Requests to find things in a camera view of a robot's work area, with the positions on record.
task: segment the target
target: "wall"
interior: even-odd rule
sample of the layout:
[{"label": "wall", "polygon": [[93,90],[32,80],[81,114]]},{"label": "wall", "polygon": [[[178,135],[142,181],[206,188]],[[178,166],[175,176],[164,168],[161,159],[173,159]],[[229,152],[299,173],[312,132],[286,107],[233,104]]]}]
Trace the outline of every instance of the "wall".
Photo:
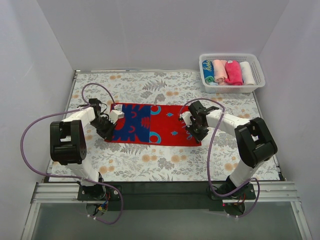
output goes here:
[{"label": "wall", "polygon": [[[23,163],[20,137],[33,120],[64,109],[73,70],[36,0],[1,1],[0,22],[0,239],[17,240],[41,179]],[[42,171],[48,146],[49,121],[31,129],[25,143]]]},{"label": "wall", "polygon": [[313,239],[320,239],[319,12],[317,0],[290,0],[259,56],[266,86],[257,93]]},{"label": "wall", "polygon": [[289,0],[37,0],[73,69],[199,69],[259,55]]}]

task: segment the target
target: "floral tablecloth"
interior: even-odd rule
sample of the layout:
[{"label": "floral tablecloth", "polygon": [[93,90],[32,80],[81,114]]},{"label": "floral tablecloth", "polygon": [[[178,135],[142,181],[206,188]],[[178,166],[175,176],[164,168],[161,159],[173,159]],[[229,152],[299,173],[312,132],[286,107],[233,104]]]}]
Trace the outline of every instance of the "floral tablecloth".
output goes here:
[{"label": "floral tablecloth", "polygon": [[[199,72],[108,72],[80,73],[74,85],[69,110],[84,104],[81,90],[87,83],[99,83],[107,87],[116,102],[161,105],[183,105],[195,98],[210,98],[226,107],[226,112],[241,118],[259,116],[252,93],[222,94],[206,93]],[[108,105],[109,95],[101,87],[86,88],[85,97],[98,98]],[[206,107],[211,102],[201,101]],[[213,129],[202,141],[202,146],[158,146],[126,143],[108,143],[99,137],[89,125],[85,129],[87,144],[86,161],[109,181],[205,181],[207,180],[207,153]],[[237,142],[231,135],[218,131],[210,160],[212,180],[225,180],[235,169],[240,156]],[[51,162],[48,172],[71,175],[72,172],[59,163]],[[279,180],[273,159],[265,162],[256,172],[259,180]],[[50,178],[50,182],[74,181]]]}]

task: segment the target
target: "cable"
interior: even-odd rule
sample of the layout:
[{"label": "cable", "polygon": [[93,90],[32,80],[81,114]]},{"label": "cable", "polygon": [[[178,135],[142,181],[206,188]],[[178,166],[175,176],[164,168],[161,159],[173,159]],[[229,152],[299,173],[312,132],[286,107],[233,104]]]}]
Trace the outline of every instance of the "cable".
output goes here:
[{"label": "cable", "polygon": [[89,183],[93,183],[93,184],[99,184],[99,185],[102,185],[102,186],[106,186],[108,188],[112,188],[113,190],[117,191],[119,193],[119,197],[120,197],[120,201],[121,201],[121,208],[120,208],[120,213],[118,215],[118,217],[114,220],[114,221],[105,221],[103,219],[98,219],[97,217],[95,218],[94,216],[91,215],[92,218],[95,218],[96,220],[104,223],[104,224],[108,224],[108,225],[112,225],[112,224],[115,224],[121,217],[122,213],[123,213],[123,210],[124,210],[124,199],[122,197],[122,194],[121,192],[114,186],[112,185],[109,185],[109,184],[106,184],[106,183],[103,183],[103,182],[97,182],[97,181],[93,181],[93,180],[90,180],[90,179],[87,179],[87,178],[82,178],[80,176],[72,176],[72,175],[55,175],[55,174],[50,174],[50,173],[44,173],[44,172],[41,172],[41,171],[38,171],[36,170],[35,168],[33,168],[30,163],[28,162],[27,160],[27,157],[25,155],[25,150],[24,150],[24,140],[25,140],[25,137],[26,137],[26,134],[27,132],[29,131],[29,129],[36,123],[40,122],[41,120],[44,120],[44,119],[47,119],[47,118],[51,118],[51,117],[55,117],[55,116],[59,116],[59,115],[64,115],[64,114],[71,114],[71,113],[75,113],[75,112],[79,112],[83,109],[87,109],[90,107],[90,103],[86,100],[85,96],[84,96],[84,91],[85,91],[85,88],[88,87],[89,85],[97,85],[99,87],[102,87],[104,90],[107,91],[107,93],[110,95],[112,101],[115,103],[115,100],[114,98],[112,97],[111,93],[108,91],[108,89],[106,89],[103,85],[99,84],[99,83],[95,83],[95,82],[92,82],[92,83],[88,83],[86,84],[83,88],[82,88],[82,91],[81,91],[81,97],[83,99],[84,102],[86,102],[88,105],[87,106],[84,106],[80,109],[75,109],[75,110],[70,110],[70,111],[64,111],[64,112],[59,112],[59,113],[54,113],[54,114],[50,114],[50,115],[47,115],[47,116],[43,116],[43,117],[40,117],[39,119],[33,121],[32,123],[30,123],[26,129],[23,131],[22,133],[22,136],[21,136],[21,140],[20,140],[20,151],[21,151],[21,156],[22,156],[22,159],[24,161],[24,163],[27,165],[27,167],[33,171],[34,173],[38,174],[38,175],[41,175],[41,176],[45,176],[45,177],[50,177],[50,178],[72,178],[72,179],[80,179],[80,180],[85,180]]},{"label": "cable", "polygon": [[212,150],[212,146],[214,144],[214,139],[215,139],[215,136],[216,136],[216,133],[219,129],[219,126],[222,122],[222,119],[225,115],[225,106],[223,106],[220,102],[217,102],[217,101],[214,101],[214,100],[211,100],[209,98],[204,98],[204,97],[200,97],[200,98],[195,98],[195,99],[192,99],[190,101],[187,101],[180,109],[179,111],[179,116],[181,115],[182,113],[182,110],[183,108],[191,103],[191,102],[194,102],[194,101],[198,101],[198,100],[206,100],[206,101],[210,101],[210,102],[213,102],[217,105],[219,105],[221,108],[222,108],[222,113],[221,113],[221,116],[218,120],[218,123],[216,124],[216,127],[213,131],[213,134],[212,134],[212,137],[211,137],[211,140],[210,140],[210,144],[209,144],[209,150],[208,150],[208,155],[207,155],[207,158],[206,158],[206,172],[207,172],[207,177],[208,177],[208,183],[209,183],[209,187],[211,189],[211,191],[213,192],[214,195],[218,196],[218,197],[228,197],[232,194],[234,194],[235,192],[237,192],[238,190],[240,190],[242,187],[244,187],[245,185],[247,185],[248,183],[250,183],[252,180],[256,181],[257,183],[257,186],[258,186],[258,192],[257,192],[257,195],[256,195],[256,198],[255,198],[255,201],[254,201],[254,204],[252,205],[252,207],[246,212],[244,213],[243,215],[240,215],[240,216],[232,216],[232,217],[235,217],[235,218],[242,218],[242,217],[245,217],[246,215],[248,215],[253,209],[254,207],[256,206],[257,202],[258,202],[258,199],[259,199],[259,196],[260,196],[260,184],[259,184],[259,181],[258,179],[256,179],[255,177],[252,177],[250,179],[247,179],[246,181],[244,181],[244,183],[242,183],[240,186],[238,186],[236,189],[232,190],[231,192],[228,192],[226,194],[219,194],[215,191],[215,189],[213,188],[213,185],[212,185],[212,182],[211,182],[211,176],[210,176],[210,157],[211,157],[211,150]]}]

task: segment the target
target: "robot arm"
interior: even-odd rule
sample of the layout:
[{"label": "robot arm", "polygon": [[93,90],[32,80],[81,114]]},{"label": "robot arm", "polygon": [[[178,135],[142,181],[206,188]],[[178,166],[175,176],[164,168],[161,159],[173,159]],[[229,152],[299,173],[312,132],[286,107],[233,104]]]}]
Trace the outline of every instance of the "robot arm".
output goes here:
[{"label": "robot arm", "polygon": [[[200,142],[207,136],[208,127],[217,126],[222,111],[215,106],[206,108],[200,101],[195,101],[188,109],[180,118],[185,122],[187,131]],[[226,180],[228,191],[231,191],[250,179],[265,161],[277,153],[278,148],[265,121],[260,117],[249,120],[224,114],[219,129],[236,138],[241,157]]]},{"label": "robot arm", "polygon": [[[50,125],[50,156],[54,162],[65,165],[72,172],[83,179],[103,182],[90,162],[86,161],[87,146],[84,128],[91,124],[96,132],[105,140],[112,140],[117,120],[124,117],[119,110],[112,110],[107,116],[101,116],[101,101],[89,99],[90,107],[75,112],[62,121],[54,121]],[[91,195],[99,196],[103,186],[84,180],[80,181],[84,190]]]}]

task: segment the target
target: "white basket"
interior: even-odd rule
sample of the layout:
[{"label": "white basket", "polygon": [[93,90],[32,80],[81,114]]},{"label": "white basket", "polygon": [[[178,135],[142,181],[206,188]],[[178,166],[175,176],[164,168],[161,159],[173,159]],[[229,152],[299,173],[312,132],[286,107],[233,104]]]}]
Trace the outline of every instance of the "white basket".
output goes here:
[{"label": "white basket", "polygon": [[[251,67],[252,75],[255,81],[255,85],[242,85],[242,86],[232,86],[232,85],[218,85],[211,86],[206,84],[204,71],[202,69],[202,63],[205,60],[213,61],[213,60],[226,60],[226,61],[237,61],[248,62]],[[202,54],[199,57],[199,66],[200,66],[200,75],[202,79],[202,83],[204,85],[205,91],[208,94],[214,93],[252,93],[257,88],[262,88],[265,84],[265,76],[262,72],[260,63],[255,55],[245,54],[245,53],[212,53],[212,54]]]}]

